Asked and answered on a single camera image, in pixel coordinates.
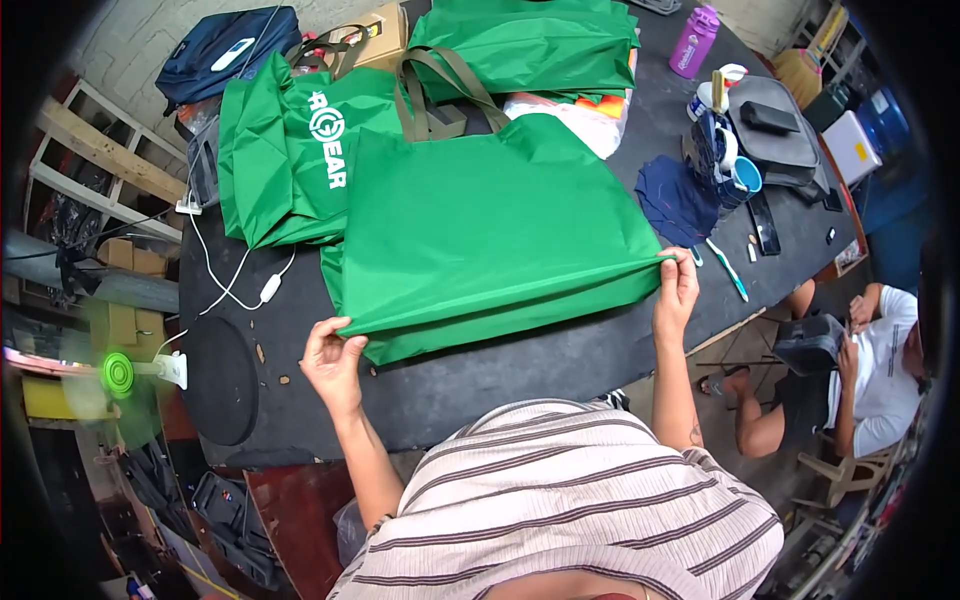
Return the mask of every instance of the slipper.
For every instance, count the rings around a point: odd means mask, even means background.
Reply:
[[[718,371],[710,375],[704,375],[703,377],[697,379],[696,390],[701,394],[704,393],[704,382],[706,381],[708,386],[707,396],[719,397],[725,400],[736,400],[736,393],[726,392],[723,389],[723,380],[727,377],[733,375],[736,372],[740,371],[749,371],[750,367],[747,365],[737,365],[736,367],[731,367],[725,371]]]

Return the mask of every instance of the striped shirt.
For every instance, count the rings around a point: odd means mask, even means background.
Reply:
[[[482,598],[562,570],[670,600],[750,598],[783,545],[776,512],[699,447],[625,411],[500,407],[427,452],[329,598]]]

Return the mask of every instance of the purple water bottle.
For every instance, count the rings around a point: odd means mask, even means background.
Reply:
[[[720,19],[712,6],[703,6],[693,10],[686,20],[684,32],[677,40],[677,47],[670,57],[670,68],[677,75],[693,79],[697,76],[700,63],[707,57],[713,39],[720,29]]]

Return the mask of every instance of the person's hair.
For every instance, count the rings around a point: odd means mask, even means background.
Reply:
[[[943,245],[936,231],[927,236],[920,248],[920,281],[917,284],[917,313],[920,321],[920,346],[924,352],[924,368],[936,377],[943,342],[944,256]]]

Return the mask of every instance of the bag handle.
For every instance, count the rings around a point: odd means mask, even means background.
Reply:
[[[447,73],[447,70],[444,69],[436,59],[430,56],[429,51],[431,50],[446,61],[446,64],[450,70],[453,71],[453,74],[459,78],[460,82],[454,81],[449,73]],[[420,84],[420,79],[414,70],[413,62],[419,62],[441,76],[444,81],[452,85],[461,95],[480,108],[487,117],[487,122],[490,124],[494,133],[499,132],[510,123],[510,117],[496,106],[493,98],[491,98],[487,90],[484,89],[483,84],[480,83],[480,80],[477,79],[477,76],[470,70],[467,63],[464,62],[456,52],[449,48],[414,46],[400,56],[400,60],[396,65],[396,87],[394,88],[396,113],[400,118],[400,126],[403,128],[403,137],[408,142],[421,142],[431,139],[431,125],[436,125],[436,123],[439,122],[439,120],[426,109],[426,101],[423,98],[423,86]],[[410,111],[407,110],[406,103],[403,100],[402,88],[407,90],[407,95],[410,98]],[[461,117],[463,116],[462,113],[454,107],[440,107],[440,110],[447,116],[451,115],[451,109],[455,110]],[[448,137],[462,135],[465,129],[466,117],[464,117],[462,121],[457,120],[449,126],[442,126],[439,130],[435,127],[433,139],[447,139]]]
[[[333,32],[341,29],[352,28],[360,34],[360,38],[355,43],[348,44],[344,41],[331,42],[330,36]],[[341,25],[329,31],[323,32],[316,39],[308,39],[295,49],[287,52],[284,58],[290,64],[290,68],[298,66],[316,66],[322,71],[329,71],[333,75],[333,80],[338,80],[349,73],[356,64],[363,47],[367,44],[367,28],[362,25]],[[327,67],[326,61],[320,57],[305,57],[304,54],[313,50],[323,49],[326,52],[333,53],[333,61]]]

